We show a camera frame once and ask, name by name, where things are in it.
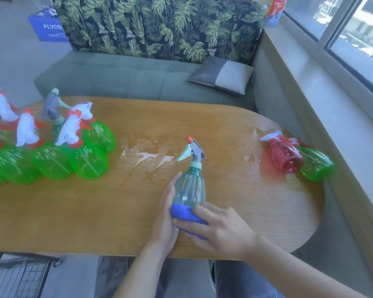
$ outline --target throw pillow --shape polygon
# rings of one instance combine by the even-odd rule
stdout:
[[[208,56],[187,80],[244,95],[253,70],[252,66]]]

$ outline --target metal cart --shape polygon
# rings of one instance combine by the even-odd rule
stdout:
[[[0,252],[0,298],[40,298],[51,265],[60,258]]]

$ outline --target person's left hand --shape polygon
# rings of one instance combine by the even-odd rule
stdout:
[[[163,195],[159,201],[159,207],[157,209],[157,214],[152,229],[152,234],[149,239],[149,242],[152,244],[157,244],[161,247],[164,256],[167,256],[171,249],[173,249],[178,235],[178,228],[173,224],[170,208],[175,195],[174,184],[180,176],[181,172],[175,175],[175,177],[163,190]]]

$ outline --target forearm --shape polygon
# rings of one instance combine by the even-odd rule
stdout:
[[[285,297],[364,297],[257,235],[244,260]]]
[[[164,260],[163,248],[147,243],[113,298],[154,298]]]

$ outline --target light green trigger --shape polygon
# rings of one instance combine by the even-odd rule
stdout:
[[[67,109],[70,109],[71,106],[67,105],[66,103],[64,103],[59,97],[58,97],[58,104],[60,106],[63,106],[64,108],[67,108]]]
[[[192,147],[190,147],[190,144],[187,144],[185,146],[184,151],[181,153],[181,155],[177,158],[176,161],[184,160],[185,158],[188,158],[192,155]]]

